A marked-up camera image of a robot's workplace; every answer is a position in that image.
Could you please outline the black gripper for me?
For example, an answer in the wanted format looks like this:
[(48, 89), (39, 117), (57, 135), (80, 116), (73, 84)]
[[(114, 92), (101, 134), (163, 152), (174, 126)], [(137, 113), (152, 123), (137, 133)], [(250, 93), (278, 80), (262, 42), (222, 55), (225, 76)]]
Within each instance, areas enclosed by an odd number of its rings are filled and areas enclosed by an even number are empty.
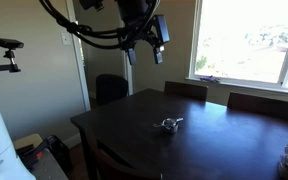
[(118, 32), (122, 50), (127, 50), (131, 65), (136, 64), (135, 44), (139, 40), (148, 42), (154, 49), (156, 64), (163, 62), (161, 46), (161, 16), (155, 14), (160, 0), (117, 0), (124, 27)]

